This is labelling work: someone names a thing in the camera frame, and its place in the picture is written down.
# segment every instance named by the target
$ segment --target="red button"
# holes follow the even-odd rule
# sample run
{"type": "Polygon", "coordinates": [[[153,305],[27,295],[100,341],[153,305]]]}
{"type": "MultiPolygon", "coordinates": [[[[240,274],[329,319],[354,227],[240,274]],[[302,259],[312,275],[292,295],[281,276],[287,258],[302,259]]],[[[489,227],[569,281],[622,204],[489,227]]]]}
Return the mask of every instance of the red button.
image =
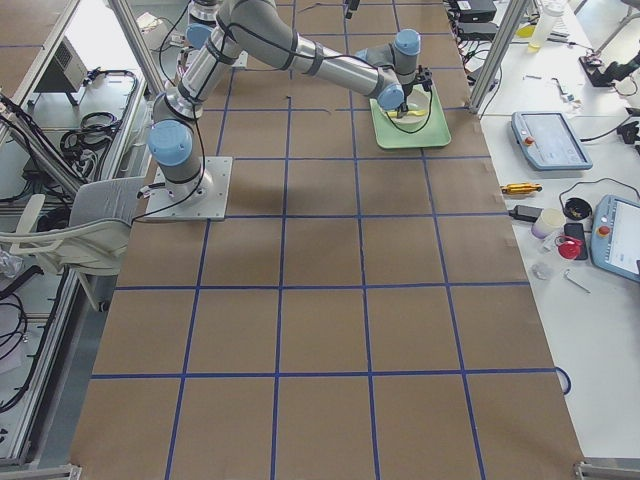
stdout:
{"type": "Polygon", "coordinates": [[[601,227],[598,228],[598,235],[600,235],[601,237],[606,237],[610,233],[611,233],[611,229],[606,225],[602,225],[601,227]]]}

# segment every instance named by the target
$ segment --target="white cup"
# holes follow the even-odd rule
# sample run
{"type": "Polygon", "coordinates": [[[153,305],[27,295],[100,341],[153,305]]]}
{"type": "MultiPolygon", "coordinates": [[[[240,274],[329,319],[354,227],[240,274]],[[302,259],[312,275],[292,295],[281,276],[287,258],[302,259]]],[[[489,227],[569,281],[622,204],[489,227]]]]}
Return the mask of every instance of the white cup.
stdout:
{"type": "Polygon", "coordinates": [[[564,213],[555,208],[545,208],[531,227],[531,233],[537,238],[546,238],[562,228],[565,223],[564,213]]]}

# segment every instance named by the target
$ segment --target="yellow object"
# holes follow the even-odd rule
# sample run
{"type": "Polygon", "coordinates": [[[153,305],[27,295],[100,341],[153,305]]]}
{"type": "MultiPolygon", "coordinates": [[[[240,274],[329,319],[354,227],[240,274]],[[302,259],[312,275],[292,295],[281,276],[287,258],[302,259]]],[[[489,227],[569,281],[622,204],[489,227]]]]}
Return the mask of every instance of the yellow object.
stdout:
{"type": "MultiPolygon", "coordinates": [[[[395,110],[393,112],[387,112],[387,114],[391,118],[398,118],[398,112],[396,112],[395,110]]],[[[427,114],[427,111],[426,110],[409,110],[406,114],[413,115],[414,117],[424,117],[427,114]]]]}
{"type": "Polygon", "coordinates": [[[516,30],[516,35],[521,38],[529,38],[533,35],[533,31],[536,29],[535,25],[527,25],[526,27],[516,30]]]}
{"type": "Polygon", "coordinates": [[[502,193],[505,195],[526,195],[528,193],[539,192],[542,190],[542,185],[539,183],[509,183],[503,187],[500,187],[502,193]]]}

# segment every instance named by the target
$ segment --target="bottle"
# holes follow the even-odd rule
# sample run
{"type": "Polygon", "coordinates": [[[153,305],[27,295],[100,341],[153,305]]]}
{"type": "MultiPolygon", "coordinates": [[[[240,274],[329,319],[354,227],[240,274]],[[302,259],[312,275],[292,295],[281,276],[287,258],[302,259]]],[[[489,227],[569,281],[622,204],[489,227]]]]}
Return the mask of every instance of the bottle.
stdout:
{"type": "Polygon", "coordinates": [[[537,52],[546,42],[547,37],[555,27],[556,22],[564,13],[566,0],[549,0],[545,2],[540,10],[540,18],[536,29],[533,31],[531,40],[529,40],[529,50],[537,52]]]}

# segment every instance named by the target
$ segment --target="white chair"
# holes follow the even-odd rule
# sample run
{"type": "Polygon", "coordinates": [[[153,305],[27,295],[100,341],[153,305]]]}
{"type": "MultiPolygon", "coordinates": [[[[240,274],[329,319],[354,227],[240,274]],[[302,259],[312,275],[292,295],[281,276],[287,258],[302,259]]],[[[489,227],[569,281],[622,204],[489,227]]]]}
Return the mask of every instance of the white chair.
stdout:
{"type": "Polygon", "coordinates": [[[91,306],[107,309],[96,298],[87,275],[109,276],[120,272],[129,242],[143,177],[106,180],[83,185],[71,209],[69,227],[33,232],[44,205],[44,195],[33,195],[22,213],[15,233],[0,233],[0,243],[10,245],[13,255],[33,255],[43,270],[59,273],[73,269],[91,306]]]}

